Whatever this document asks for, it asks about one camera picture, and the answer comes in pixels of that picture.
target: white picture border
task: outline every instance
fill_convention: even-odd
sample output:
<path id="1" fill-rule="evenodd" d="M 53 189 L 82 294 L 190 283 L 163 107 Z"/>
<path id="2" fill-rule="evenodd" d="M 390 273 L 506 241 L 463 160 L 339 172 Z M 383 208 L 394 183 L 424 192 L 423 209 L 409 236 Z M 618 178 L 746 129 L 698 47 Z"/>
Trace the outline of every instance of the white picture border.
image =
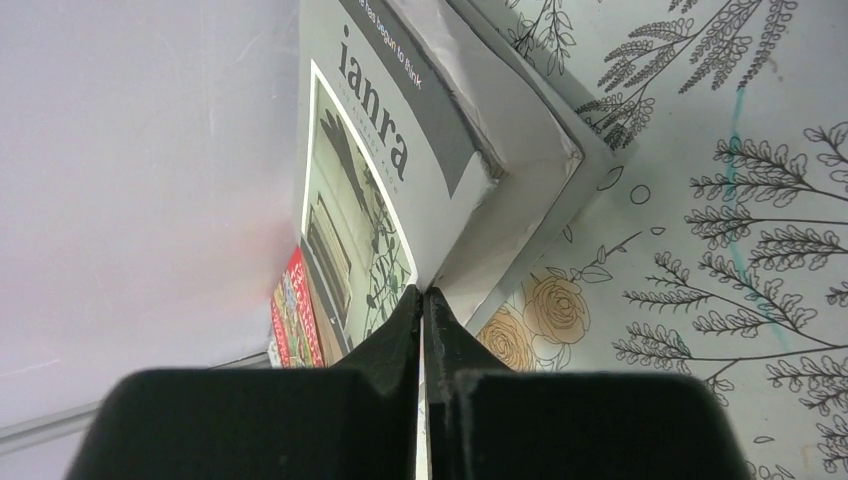
<path id="1" fill-rule="evenodd" d="M 362 152 L 363 158 L 365 158 L 365 163 L 368 164 L 368 168 L 371 170 L 371 176 L 374 177 L 374 181 L 377 183 L 377 188 L 380 190 L 380 195 L 382 195 L 383 197 L 383 202 L 386 204 L 386 207 L 389 210 L 389 216 L 391 217 L 392 222 L 394 223 L 395 230 L 397 230 L 398 238 L 400 238 L 401 247 L 403 248 L 403 251 L 406 254 L 407 263 L 409 264 L 409 278 L 406 281 L 406 285 L 415 285 L 415 283 L 418 281 L 418 268 L 415 265 L 415 258 L 412 256 L 412 252 L 409 248 L 409 242 L 406 240 L 406 235 L 403 233 L 403 226 L 401 225 L 400 220 L 397 216 L 397 212 L 395 212 L 395 207 L 389 198 L 388 190 L 383 184 L 383 177 L 380 176 L 380 173 L 374 166 L 374 160 L 371 158 L 371 155 L 368 154 L 368 149 L 365 147 L 365 143 L 362 141 L 362 138 L 360 138 L 359 131 L 357 131 L 356 127 L 353 124 L 353 121 L 350 119 L 347 114 L 347 111 L 344 109 L 342 103 L 339 101 L 339 98 L 336 96 L 336 92 L 333 91 L 332 88 L 330 88 L 329 82 L 327 82 L 327 78 L 321 72 L 321 69 L 318 68 L 318 65 L 315 64 L 314 60 L 310 60 L 309 63 L 309 137 L 307 139 L 306 144 L 306 185 L 303 189 L 303 212 L 300 217 L 301 235 L 306 237 L 306 230 L 308 228 L 307 215 L 309 213 L 309 178 L 312 170 L 312 143 L 315 138 L 315 115 L 317 109 L 317 91 L 315 86 L 318 82 L 321 82 L 321 86 L 324 87 L 324 91 L 327 92 L 327 94 L 330 96 L 330 100 L 332 100 L 333 104 L 335 104 L 336 110 L 339 111 L 339 114 L 342 117 L 342 121 L 344 121 L 345 126 L 353 136 L 356 145 Z"/>

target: gray band on book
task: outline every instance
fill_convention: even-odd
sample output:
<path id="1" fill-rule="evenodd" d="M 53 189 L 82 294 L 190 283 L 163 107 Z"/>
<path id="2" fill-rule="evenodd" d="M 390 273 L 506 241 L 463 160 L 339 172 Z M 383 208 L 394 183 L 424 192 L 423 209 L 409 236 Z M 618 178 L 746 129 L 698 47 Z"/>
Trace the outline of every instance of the gray band on book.
<path id="1" fill-rule="evenodd" d="M 371 48 L 395 80 L 421 130 L 427 137 L 448 188 L 453 197 L 465 168 L 477 150 L 469 135 L 468 125 L 462 118 L 459 106 L 451 98 L 450 90 L 433 69 L 430 62 L 419 53 L 420 45 L 409 35 L 406 27 L 383 0 L 339 0 Z M 372 21 L 368 11 L 374 15 Z M 377 22 L 390 37 L 396 49 L 386 44 Z M 403 61 L 397 50 L 403 52 Z"/>

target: book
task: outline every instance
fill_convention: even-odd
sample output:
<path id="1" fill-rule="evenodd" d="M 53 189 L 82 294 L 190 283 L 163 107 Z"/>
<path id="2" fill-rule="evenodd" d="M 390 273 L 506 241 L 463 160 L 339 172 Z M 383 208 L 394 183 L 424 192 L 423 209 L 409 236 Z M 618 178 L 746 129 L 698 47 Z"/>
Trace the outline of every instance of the book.
<path id="1" fill-rule="evenodd" d="M 510 265 L 575 172 L 609 170 L 444 0 L 303 0 L 300 36 L 296 233 L 341 355 L 451 252 Z"/>
<path id="2" fill-rule="evenodd" d="M 271 297 L 274 339 L 269 346 L 272 365 L 283 368 L 323 367 L 303 254 L 296 248 Z"/>

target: bird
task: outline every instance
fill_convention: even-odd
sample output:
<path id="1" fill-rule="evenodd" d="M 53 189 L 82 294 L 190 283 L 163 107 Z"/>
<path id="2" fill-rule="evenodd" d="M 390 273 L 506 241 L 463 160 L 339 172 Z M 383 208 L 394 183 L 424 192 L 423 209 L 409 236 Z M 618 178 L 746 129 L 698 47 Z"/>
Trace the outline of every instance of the bird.
<path id="1" fill-rule="evenodd" d="M 342 169 L 347 175 L 348 182 L 353 188 L 353 194 L 356 196 L 356 201 L 359 203 L 359 208 L 370 219 L 371 212 L 368 209 L 368 202 L 365 198 L 365 191 L 359 184 L 359 177 L 356 172 L 356 164 L 353 163 L 353 155 L 350 153 L 350 143 L 347 140 L 345 126 L 342 123 L 341 117 L 338 114 L 333 115 L 330 110 L 324 110 L 327 119 L 321 119 L 321 127 L 327 138 L 330 139 L 330 144 L 336 155 L 339 157 L 339 162 L 342 164 Z"/>

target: yellow flower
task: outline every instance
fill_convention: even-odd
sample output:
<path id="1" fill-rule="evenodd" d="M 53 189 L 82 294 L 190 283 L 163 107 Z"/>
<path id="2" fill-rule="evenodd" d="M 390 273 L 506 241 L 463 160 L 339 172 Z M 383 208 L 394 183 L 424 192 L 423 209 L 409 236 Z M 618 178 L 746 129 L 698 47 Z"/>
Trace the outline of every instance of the yellow flower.
<path id="1" fill-rule="evenodd" d="M 540 281 L 527 299 L 524 322 L 536 335 L 556 343 L 573 344 L 589 331 L 589 306 L 580 286 L 550 275 Z"/>
<path id="2" fill-rule="evenodd" d="M 513 370 L 532 370 L 535 366 L 527 331 L 505 306 L 489 319 L 477 340 Z"/>

